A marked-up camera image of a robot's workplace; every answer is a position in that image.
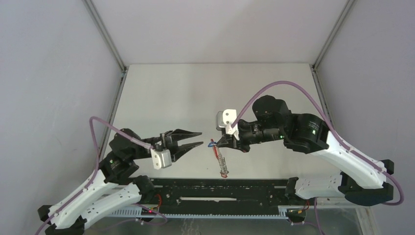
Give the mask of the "red grey keyring holder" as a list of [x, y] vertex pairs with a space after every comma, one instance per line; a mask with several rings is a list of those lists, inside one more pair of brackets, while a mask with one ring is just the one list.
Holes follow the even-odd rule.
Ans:
[[213, 150], [213, 153], [219, 163], [219, 167], [220, 167], [220, 175], [222, 178], [227, 178], [228, 177], [228, 169], [226, 166], [226, 160], [223, 157], [223, 155], [220, 152], [220, 149], [217, 146], [211, 147]]

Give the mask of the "blue tag key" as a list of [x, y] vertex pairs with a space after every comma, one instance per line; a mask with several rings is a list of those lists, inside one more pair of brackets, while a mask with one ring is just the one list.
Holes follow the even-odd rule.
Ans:
[[215, 142], [214, 140], [211, 140], [210, 143], [208, 144], [208, 147], [214, 147], [217, 145], [217, 142]]

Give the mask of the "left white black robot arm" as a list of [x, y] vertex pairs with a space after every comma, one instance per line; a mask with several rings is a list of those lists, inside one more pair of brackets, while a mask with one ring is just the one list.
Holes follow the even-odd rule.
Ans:
[[110, 141], [111, 151], [76, 190], [55, 205], [38, 208], [47, 235], [82, 235], [86, 229], [112, 212], [135, 203], [154, 200], [155, 187], [148, 176], [131, 178], [139, 166], [135, 160], [151, 159], [154, 169], [170, 167], [180, 157], [202, 144], [178, 142], [200, 136], [200, 132], [170, 130], [141, 139], [128, 128], [118, 130]]

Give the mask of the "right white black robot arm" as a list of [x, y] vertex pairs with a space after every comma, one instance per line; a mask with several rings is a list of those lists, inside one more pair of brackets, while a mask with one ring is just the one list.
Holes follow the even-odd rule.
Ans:
[[345, 149], [320, 117], [292, 113], [284, 100], [265, 95], [252, 105], [254, 121], [237, 118], [235, 109], [219, 111], [216, 128], [222, 133], [216, 145], [247, 153], [251, 145], [279, 141], [294, 152], [319, 157], [339, 169], [323, 178], [288, 179], [285, 200], [292, 205], [303, 199], [343, 197], [359, 206], [374, 206], [393, 199], [391, 160], [378, 161]]

